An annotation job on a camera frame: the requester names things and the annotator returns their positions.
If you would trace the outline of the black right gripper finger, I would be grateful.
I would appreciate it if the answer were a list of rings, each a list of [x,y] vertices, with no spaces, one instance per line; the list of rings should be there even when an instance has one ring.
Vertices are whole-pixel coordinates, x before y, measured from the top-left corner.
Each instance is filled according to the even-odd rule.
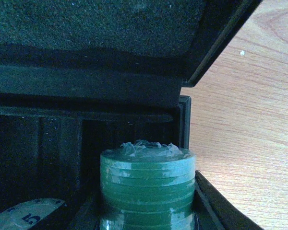
[[[193,208],[197,230],[261,230],[235,208],[199,171],[195,172]]]

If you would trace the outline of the green poker chip stack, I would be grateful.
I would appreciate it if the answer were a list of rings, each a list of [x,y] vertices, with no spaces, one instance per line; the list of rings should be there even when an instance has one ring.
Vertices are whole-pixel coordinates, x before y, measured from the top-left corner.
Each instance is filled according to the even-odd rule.
[[[193,230],[196,156],[138,140],[100,155],[102,230]]]

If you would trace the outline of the white poker chip stack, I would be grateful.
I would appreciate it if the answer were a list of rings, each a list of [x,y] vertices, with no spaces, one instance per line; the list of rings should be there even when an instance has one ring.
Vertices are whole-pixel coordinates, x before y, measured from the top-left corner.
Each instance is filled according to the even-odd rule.
[[[56,198],[40,198],[6,209],[0,213],[0,230],[29,230],[66,202]]]

